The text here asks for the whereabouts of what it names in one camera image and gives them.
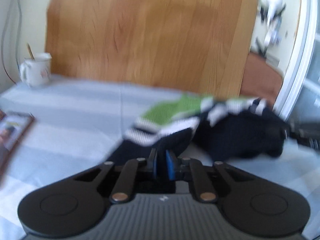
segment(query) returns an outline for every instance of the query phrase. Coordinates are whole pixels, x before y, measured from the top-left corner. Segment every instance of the wooden panel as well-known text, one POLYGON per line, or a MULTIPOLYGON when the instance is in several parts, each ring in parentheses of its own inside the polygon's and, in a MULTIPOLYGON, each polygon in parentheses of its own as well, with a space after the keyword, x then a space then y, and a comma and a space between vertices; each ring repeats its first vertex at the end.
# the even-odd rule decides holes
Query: wooden panel
POLYGON ((51 0, 52 72, 239 95, 258 0, 51 0))

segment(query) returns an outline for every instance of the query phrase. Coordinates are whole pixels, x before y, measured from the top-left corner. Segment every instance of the mug handle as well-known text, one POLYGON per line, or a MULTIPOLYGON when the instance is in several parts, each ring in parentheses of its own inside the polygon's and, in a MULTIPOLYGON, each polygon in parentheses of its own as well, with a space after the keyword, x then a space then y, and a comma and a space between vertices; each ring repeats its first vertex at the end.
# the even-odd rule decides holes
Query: mug handle
POLYGON ((21 81, 26 84, 28 84, 27 75, 26 75, 27 68, 30 68, 30 66, 26 62, 23 62, 20 65, 20 78, 21 78, 21 81))

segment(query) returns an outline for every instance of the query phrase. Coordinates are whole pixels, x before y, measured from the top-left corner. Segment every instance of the white object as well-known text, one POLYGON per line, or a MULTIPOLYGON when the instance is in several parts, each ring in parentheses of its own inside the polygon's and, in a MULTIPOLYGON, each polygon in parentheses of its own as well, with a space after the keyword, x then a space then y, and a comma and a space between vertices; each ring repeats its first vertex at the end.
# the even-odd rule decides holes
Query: white object
POLYGON ((268 16, 267 16, 267 26, 270 26, 270 22, 275 16, 277 10, 279 10, 282 6, 282 0, 267 0, 269 5, 268 16))
POLYGON ((42 86, 50 81, 50 53, 40 53, 35 60, 26 59, 20 66, 20 78, 30 87, 42 86))

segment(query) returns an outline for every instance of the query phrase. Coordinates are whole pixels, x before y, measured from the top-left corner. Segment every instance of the white logo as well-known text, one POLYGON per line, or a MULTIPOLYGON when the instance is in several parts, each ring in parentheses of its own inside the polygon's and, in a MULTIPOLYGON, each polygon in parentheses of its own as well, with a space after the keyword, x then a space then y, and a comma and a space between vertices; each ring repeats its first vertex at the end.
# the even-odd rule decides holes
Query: white logo
POLYGON ((167 196, 162 196, 159 199, 164 202, 167 201, 169 198, 167 196))

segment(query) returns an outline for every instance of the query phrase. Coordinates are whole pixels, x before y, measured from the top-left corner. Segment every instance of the silver screw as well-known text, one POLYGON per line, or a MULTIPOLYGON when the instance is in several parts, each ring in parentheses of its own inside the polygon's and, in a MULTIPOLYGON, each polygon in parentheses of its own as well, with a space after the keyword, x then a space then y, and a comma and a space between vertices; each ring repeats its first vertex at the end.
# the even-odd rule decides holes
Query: silver screw
POLYGON ((212 192, 204 192, 200 195, 200 198, 203 201, 213 201, 217 198, 217 196, 212 192))
POLYGON ((126 193, 118 192, 112 195, 112 199, 114 201, 125 201, 128 199, 128 195, 126 193))
POLYGON ((113 165, 114 162, 105 162, 104 164, 105 164, 105 165, 113 165))

